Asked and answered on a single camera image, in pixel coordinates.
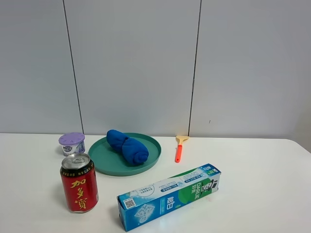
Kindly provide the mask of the blue towel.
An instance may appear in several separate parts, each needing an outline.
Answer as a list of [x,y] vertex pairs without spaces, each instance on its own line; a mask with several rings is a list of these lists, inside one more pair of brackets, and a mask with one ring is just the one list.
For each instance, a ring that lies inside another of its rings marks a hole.
[[148,149],[138,140],[122,132],[109,130],[106,133],[106,140],[111,148],[120,153],[132,166],[141,165],[148,160]]

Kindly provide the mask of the teal round plastic tray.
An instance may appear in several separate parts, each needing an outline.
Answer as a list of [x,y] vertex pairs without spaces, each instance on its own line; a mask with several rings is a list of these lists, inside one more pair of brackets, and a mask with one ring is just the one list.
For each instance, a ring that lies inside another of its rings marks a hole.
[[121,154],[111,148],[104,137],[96,141],[88,151],[98,172],[118,177],[132,176],[147,171],[157,163],[161,155],[161,145],[158,141],[141,133],[126,134],[144,144],[148,149],[147,161],[139,166],[130,165]]

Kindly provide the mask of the blue green toothpaste box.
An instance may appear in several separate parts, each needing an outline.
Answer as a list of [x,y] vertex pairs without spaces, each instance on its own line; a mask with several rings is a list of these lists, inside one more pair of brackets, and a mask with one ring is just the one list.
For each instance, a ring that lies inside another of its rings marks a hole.
[[218,190],[221,171],[205,164],[117,197],[119,216],[130,231]]

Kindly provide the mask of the purple air freshener tub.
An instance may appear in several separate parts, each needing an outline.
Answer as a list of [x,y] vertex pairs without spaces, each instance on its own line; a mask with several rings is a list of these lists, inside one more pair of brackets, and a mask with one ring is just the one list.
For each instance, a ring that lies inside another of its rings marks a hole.
[[83,133],[73,132],[62,135],[58,142],[61,145],[63,155],[68,156],[74,153],[85,152],[85,135]]

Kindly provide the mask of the red herbal tea can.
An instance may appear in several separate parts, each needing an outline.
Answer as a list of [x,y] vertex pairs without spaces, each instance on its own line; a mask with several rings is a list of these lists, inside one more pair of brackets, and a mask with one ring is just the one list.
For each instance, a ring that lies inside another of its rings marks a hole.
[[65,157],[61,163],[60,175],[71,212],[90,211],[98,203],[98,188],[95,165],[85,153]]

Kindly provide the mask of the orange handled small scraper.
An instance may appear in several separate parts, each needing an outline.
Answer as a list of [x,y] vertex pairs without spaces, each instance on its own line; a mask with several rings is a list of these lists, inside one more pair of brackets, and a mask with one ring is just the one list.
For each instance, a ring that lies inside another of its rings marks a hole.
[[178,142],[176,154],[175,154],[175,162],[179,163],[181,160],[181,154],[182,154],[182,148],[183,148],[183,142],[188,140],[189,136],[176,136],[176,141]]

